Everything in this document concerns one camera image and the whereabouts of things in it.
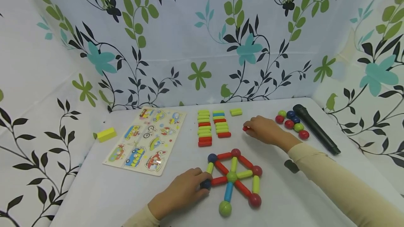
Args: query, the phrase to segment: teal flower pattern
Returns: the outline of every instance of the teal flower pattern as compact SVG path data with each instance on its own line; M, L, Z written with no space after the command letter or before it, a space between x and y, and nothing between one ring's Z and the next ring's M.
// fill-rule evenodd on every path
M262 45L253 44L253 41L254 41L253 34L250 33L250 35L245 40L245 44L237 48L237 54L240 55L238 59L240 66L242 66L245 61L251 64L255 64L254 53L260 52L262 49Z
M383 60L379 65L376 63L369 63L366 66L366 76L364 76L359 84L359 87L369 85L370 93L376 97L381 91L381 84L396 85L398 84L398 76L393 72L387 71L393 63L395 55L391 55Z
M116 68L108 63L115 59L115 55L113 53L99 53L98 48L92 42L88 42L88 51L89 53L87 54L87 58L92 64L94 64L95 69L100 75L103 76L104 71L109 73L117 72Z

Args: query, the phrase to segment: hand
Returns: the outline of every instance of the hand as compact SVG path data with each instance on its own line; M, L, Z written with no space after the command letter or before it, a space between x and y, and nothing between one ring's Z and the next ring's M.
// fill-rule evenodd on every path
M244 126L249 127L245 133L251 137L265 144L276 145L286 153L290 148L300 143L300 140L289 132L282 130L275 121L269 118L256 116L246 121Z
M199 184L206 179L212 179L212 175L202 172L200 168L192 168L177 176L163 192L157 194L147 204L149 210L161 220L172 211L184 208L189 204L199 201L209 194L209 190L198 190Z

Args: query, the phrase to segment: black microphone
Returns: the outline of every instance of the black microphone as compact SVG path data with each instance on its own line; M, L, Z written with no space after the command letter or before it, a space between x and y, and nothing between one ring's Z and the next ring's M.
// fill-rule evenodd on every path
M341 151L338 149L337 145L330 139L326 132L321 129L321 127L316 123L316 121L310 116L306 107L301 104L297 104L293 107L296 116L298 116L306 126L313 132L322 145L333 155L340 154Z

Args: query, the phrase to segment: blue ball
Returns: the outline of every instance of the blue ball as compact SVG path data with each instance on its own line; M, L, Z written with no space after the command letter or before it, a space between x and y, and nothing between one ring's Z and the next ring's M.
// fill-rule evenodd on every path
M201 189L210 190L210 188L212 187L212 184L210 183L209 179L206 179L203 182L201 182L200 187L201 187Z
M295 117L295 112L292 111L292 110L288 111L288 112L286 113L286 117L289 118L289 119L294 118L294 117Z
M298 118L298 117L296 117L296 116L293 117L291 120L292 120L293 123L295 123L295 124L300 123L300 118Z
M217 155L215 155L214 153L211 153L209 156L208 156L208 162L213 162L213 163L215 163L217 161Z

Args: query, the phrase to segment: beige sleeve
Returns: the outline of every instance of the beige sleeve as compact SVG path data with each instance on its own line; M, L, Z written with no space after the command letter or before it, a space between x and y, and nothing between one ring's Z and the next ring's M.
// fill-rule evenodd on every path
M300 143L288 155L357 226L403 226L404 214L396 206L325 153Z
M158 227L160 221L157 220L146 205L138 213L131 216L122 227Z

